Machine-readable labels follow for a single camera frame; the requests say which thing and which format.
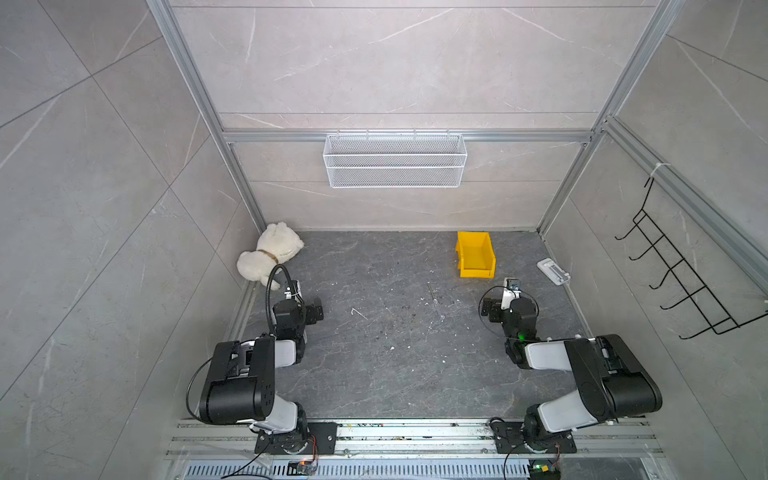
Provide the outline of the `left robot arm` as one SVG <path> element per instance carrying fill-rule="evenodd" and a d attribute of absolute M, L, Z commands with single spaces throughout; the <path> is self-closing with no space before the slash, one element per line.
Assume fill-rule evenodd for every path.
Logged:
<path fill-rule="evenodd" d="M 255 452 L 330 455 L 338 425 L 311 422 L 297 402 L 278 395 L 276 372 L 301 362 L 306 327 L 324 319 L 320 300 L 298 296 L 271 308 L 272 330 L 252 340 L 216 345 L 194 417 L 207 425 L 244 425 L 257 437 Z"/>

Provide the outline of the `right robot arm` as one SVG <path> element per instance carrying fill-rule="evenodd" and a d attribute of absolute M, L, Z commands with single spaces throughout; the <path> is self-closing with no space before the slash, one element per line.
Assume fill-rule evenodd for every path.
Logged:
<path fill-rule="evenodd" d="M 511 432 L 512 423 L 489 421 L 513 453 L 572 452 L 566 443 L 575 429 L 661 409 L 660 388 L 620 336 L 542 340 L 536 330 L 538 304 L 515 293 L 482 297 L 478 314 L 502 327 L 505 352 L 515 366 L 568 372 L 575 382 L 572 392 L 528 407 L 518 434 Z"/>

